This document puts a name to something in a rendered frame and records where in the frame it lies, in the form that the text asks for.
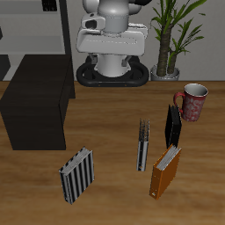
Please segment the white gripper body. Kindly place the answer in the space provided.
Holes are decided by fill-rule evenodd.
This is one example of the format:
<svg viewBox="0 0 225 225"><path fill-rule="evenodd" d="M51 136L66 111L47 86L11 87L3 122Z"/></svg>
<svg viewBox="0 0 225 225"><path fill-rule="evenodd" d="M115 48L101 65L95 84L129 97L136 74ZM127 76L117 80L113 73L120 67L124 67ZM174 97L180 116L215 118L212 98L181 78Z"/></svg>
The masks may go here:
<svg viewBox="0 0 225 225"><path fill-rule="evenodd" d="M148 28L143 24L129 23L119 36L105 36L100 30L79 30L76 42L78 52L95 54L143 55Z"/></svg>

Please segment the orange book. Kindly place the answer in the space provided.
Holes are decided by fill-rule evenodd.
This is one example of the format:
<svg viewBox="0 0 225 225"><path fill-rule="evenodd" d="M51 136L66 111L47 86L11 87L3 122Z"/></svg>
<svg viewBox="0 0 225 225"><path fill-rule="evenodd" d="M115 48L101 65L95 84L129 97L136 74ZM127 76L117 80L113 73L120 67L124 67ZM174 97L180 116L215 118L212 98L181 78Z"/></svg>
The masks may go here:
<svg viewBox="0 0 225 225"><path fill-rule="evenodd" d="M152 171L149 195L158 200L177 173L181 149L171 144L155 162Z"/></svg>

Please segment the grey shelf unit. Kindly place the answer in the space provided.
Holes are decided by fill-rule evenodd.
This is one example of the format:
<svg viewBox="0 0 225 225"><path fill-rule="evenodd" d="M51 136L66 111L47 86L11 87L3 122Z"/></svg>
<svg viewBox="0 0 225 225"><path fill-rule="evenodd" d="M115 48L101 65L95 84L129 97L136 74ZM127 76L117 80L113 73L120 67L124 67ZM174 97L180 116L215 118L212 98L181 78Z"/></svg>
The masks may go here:
<svg viewBox="0 0 225 225"><path fill-rule="evenodd" d="M0 54L71 54L67 0L0 0Z"/></svg>

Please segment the thin grey striped book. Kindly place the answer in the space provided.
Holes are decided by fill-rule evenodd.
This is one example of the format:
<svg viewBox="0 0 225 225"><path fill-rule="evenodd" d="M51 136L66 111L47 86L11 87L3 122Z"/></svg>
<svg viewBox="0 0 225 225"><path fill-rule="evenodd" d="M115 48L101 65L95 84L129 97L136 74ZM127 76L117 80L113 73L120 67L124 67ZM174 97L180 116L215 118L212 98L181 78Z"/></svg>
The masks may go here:
<svg viewBox="0 0 225 225"><path fill-rule="evenodd" d="M149 146L149 120L140 120L136 169L145 171Z"/></svg>

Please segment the green pot plant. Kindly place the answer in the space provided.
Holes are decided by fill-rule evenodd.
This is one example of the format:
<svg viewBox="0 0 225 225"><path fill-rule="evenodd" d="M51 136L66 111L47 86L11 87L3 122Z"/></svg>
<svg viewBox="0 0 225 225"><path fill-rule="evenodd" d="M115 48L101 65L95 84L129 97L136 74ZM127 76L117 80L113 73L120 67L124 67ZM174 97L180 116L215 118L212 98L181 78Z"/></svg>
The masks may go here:
<svg viewBox="0 0 225 225"><path fill-rule="evenodd" d="M198 36L201 25L196 26L190 33L188 29L192 23L192 18L180 24L180 21L191 11L201 6L207 0L196 0L190 4L191 0L178 9L177 0L160 0L160 11L154 8L156 17L151 22L156 21L159 25L155 27L156 39L160 42L157 65L150 71L152 81L177 81L179 70L175 67L177 56L180 53L188 53L185 48L195 40L202 40L203 36Z"/></svg>

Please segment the flat black base plate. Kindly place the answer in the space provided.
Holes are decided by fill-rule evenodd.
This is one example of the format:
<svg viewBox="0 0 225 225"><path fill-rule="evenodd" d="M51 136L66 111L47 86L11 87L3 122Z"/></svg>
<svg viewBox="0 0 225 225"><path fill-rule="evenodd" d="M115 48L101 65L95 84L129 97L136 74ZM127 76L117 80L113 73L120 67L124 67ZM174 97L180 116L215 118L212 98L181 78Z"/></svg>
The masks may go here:
<svg viewBox="0 0 225 225"><path fill-rule="evenodd" d="M123 76L107 77L100 75L88 56L86 62L76 71L77 81L87 87L138 87L149 80L149 70L140 63L138 56L132 56L128 61L131 69Z"/></svg>

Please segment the black books on shelf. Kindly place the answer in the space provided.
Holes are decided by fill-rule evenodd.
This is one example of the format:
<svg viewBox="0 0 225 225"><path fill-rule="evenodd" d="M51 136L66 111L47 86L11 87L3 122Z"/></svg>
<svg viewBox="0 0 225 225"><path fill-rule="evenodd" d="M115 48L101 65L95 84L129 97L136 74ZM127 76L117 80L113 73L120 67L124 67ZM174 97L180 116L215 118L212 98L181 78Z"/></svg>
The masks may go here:
<svg viewBox="0 0 225 225"><path fill-rule="evenodd" d="M41 0L43 11L57 11L56 0Z"/></svg>

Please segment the red white-patterned mug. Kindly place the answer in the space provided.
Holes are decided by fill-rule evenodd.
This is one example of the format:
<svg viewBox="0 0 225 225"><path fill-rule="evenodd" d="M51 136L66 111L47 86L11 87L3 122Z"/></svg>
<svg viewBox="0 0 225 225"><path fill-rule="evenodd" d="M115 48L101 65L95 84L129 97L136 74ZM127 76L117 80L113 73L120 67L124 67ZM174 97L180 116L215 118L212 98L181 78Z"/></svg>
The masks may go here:
<svg viewBox="0 0 225 225"><path fill-rule="evenodd" d="M173 103L177 104L177 97L181 96L183 99L182 108L179 109L181 117L186 121L197 121L205 99L208 94L208 89L198 83L189 83L185 86L183 92L174 94Z"/></svg>

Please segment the dark wooden cabinet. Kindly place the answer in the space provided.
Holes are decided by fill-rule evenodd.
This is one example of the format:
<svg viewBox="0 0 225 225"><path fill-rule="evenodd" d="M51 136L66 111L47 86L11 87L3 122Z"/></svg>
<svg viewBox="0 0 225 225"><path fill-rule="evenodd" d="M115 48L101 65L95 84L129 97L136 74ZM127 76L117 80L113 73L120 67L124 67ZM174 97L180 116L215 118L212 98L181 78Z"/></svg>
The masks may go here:
<svg viewBox="0 0 225 225"><path fill-rule="evenodd" d="M27 54L0 99L15 150L65 150L63 124L75 96L69 54Z"/></svg>

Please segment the black white striped book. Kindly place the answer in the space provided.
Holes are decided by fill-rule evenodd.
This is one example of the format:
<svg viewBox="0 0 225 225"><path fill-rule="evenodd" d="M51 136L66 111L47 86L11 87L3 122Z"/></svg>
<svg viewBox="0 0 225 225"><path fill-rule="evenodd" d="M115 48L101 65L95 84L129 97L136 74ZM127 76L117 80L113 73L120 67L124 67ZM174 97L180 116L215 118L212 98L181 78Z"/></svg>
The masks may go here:
<svg viewBox="0 0 225 225"><path fill-rule="evenodd" d="M73 204L94 180L93 152L82 147L60 169L64 199Z"/></svg>

